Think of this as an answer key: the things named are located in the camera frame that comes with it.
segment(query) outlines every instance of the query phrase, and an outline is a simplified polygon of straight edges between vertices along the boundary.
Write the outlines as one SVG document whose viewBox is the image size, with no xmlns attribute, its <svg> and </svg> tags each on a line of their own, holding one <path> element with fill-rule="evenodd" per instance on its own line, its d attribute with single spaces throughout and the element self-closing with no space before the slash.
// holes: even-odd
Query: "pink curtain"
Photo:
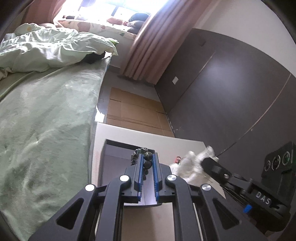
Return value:
<svg viewBox="0 0 296 241">
<path fill-rule="evenodd" d="M 29 7 L 23 23 L 53 23 L 66 0 L 35 0 Z"/>
<path fill-rule="evenodd" d="M 156 84 L 211 0 L 168 0 L 142 26 L 120 73 Z"/>
</svg>

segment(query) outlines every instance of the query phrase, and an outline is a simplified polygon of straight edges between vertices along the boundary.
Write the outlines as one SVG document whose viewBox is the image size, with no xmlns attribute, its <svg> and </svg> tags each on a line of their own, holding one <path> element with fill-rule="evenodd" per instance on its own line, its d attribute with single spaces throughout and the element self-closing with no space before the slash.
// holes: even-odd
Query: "blue gripper pad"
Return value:
<svg viewBox="0 0 296 241">
<path fill-rule="evenodd" d="M 144 163 L 144 155 L 142 155 L 141 162 L 140 162 L 140 171 L 139 171 L 139 180 L 138 180 L 138 201 L 141 201 L 141 197 L 142 197 L 143 174 L 144 174 L 143 163 Z"/>
<path fill-rule="evenodd" d="M 153 168 L 153 179 L 154 179 L 154 194 L 155 194 L 156 201 L 158 201 L 158 198 L 159 198 L 159 186 L 158 186 L 158 177 L 157 177 L 157 167 L 156 167 L 155 154 L 153 154 L 153 158 L 152 158 L 152 168 Z"/>
</svg>

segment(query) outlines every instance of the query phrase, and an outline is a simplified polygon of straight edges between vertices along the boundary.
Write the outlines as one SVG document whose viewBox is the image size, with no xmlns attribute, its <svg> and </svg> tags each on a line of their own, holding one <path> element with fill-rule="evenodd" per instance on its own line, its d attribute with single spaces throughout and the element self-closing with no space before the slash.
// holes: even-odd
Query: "white plastic bag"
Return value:
<svg viewBox="0 0 296 241">
<path fill-rule="evenodd" d="M 218 158 L 215 157 L 215 153 L 212 147 L 207 146 L 204 151 L 195 155 L 194 152 L 189 151 L 185 157 L 183 157 L 179 164 L 174 163 L 170 165 L 172 174 L 183 178 L 188 184 L 200 186 L 207 183 L 209 175 L 203 171 L 200 163 L 207 157 L 211 157 L 215 161 Z"/>
</svg>

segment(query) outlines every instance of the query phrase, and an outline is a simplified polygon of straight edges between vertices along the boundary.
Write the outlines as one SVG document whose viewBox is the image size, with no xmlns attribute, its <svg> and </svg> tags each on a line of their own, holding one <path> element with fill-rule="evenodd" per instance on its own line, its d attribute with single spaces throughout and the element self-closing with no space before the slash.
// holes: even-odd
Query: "cardboard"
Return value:
<svg viewBox="0 0 296 241">
<path fill-rule="evenodd" d="M 107 124 L 174 137 L 160 102 L 111 88 Z"/>
</svg>

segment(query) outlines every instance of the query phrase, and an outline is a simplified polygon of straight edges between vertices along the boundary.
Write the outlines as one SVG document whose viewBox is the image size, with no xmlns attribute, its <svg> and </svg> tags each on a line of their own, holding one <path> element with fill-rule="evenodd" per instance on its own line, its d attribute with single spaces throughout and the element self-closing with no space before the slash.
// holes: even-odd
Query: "wall outlet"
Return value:
<svg viewBox="0 0 296 241">
<path fill-rule="evenodd" d="M 177 76 L 175 76 L 174 79 L 173 79 L 173 81 L 172 81 L 173 84 L 175 85 L 175 84 L 177 83 L 178 80 L 179 80 L 179 79 L 177 78 Z"/>
</svg>

